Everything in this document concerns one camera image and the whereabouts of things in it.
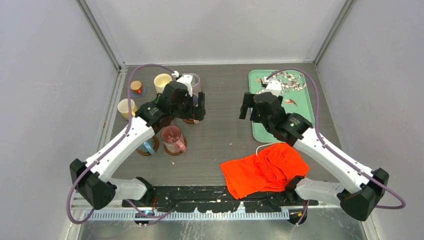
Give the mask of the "small tan cup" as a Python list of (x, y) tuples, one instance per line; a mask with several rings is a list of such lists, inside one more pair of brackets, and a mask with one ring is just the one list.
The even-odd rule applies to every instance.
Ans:
[(130, 83), (130, 90), (135, 95), (141, 95), (143, 93), (143, 84), (139, 80), (132, 81)]

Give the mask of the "lilac ceramic mug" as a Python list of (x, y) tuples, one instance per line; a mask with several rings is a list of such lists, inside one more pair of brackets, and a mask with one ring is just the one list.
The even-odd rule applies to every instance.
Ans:
[(192, 81), (191, 81), (192, 93), (198, 95), (199, 92), (202, 91), (200, 77), (195, 73), (190, 73), (190, 75), (192, 76)]

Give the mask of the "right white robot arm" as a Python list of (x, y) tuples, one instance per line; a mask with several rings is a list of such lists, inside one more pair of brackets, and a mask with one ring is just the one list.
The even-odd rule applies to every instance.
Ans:
[(286, 200), (293, 205), (303, 200), (325, 202), (341, 207), (355, 220), (367, 220), (386, 192), (389, 173), (361, 164), (331, 142), (322, 143), (322, 135), (313, 124), (298, 113), (287, 113), (282, 100), (270, 92), (246, 92), (239, 118), (245, 119), (251, 109), (252, 122), (262, 124), (276, 139), (310, 156), (338, 180), (325, 182), (297, 175), (285, 188)]

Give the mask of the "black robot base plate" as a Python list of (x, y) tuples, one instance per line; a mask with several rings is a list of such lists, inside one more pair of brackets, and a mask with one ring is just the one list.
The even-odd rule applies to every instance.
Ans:
[(234, 198), (224, 185), (163, 185), (153, 186), (140, 200), (131, 201), (136, 207), (159, 212), (178, 213), (235, 212), (244, 207), (247, 213), (276, 213), (282, 207), (304, 207), (305, 200), (286, 192), (259, 191), (241, 199)]

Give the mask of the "pink mug purple inside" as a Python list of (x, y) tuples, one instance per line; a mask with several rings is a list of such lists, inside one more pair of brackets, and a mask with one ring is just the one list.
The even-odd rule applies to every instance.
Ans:
[(192, 96), (195, 96), (195, 107), (199, 105), (199, 96), (197, 94), (192, 94)]

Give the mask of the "cream white mug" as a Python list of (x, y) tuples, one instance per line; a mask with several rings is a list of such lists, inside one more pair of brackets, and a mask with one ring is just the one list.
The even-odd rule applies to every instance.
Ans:
[(172, 76), (167, 73), (157, 75), (153, 80), (156, 93), (162, 94), (165, 89), (165, 86), (172, 80)]

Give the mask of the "green inside mug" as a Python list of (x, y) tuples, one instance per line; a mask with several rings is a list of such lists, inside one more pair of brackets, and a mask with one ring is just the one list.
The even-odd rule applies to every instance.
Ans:
[(161, 98), (161, 94), (157, 94), (152, 100), (151, 100), (151, 102), (152, 103), (154, 103), (154, 104), (157, 104), (159, 101), (160, 101), (160, 98)]

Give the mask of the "pink floral mug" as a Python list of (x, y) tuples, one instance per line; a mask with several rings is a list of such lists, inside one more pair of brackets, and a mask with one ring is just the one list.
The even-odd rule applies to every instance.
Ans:
[(181, 129), (176, 125), (169, 125), (161, 131), (161, 139), (163, 142), (173, 143), (184, 137)]

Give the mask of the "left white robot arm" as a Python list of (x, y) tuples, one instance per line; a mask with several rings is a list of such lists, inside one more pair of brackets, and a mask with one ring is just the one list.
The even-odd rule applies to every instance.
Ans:
[(113, 178), (118, 167), (144, 142), (153, 138), (176, 119), (202, 121), (206, 114), (205, 93), (199, 92), (198, 104), (188, 86), (179, 81), (168, 83), (162, 94), (142, 104), (126, 127), (101, 150), (85, 161), (75, 159), (69, 166), (75, 190), (95, 209), (117, 200), (135, 200), (149, 206), (154, 199), (152, 187), (142, 177)]

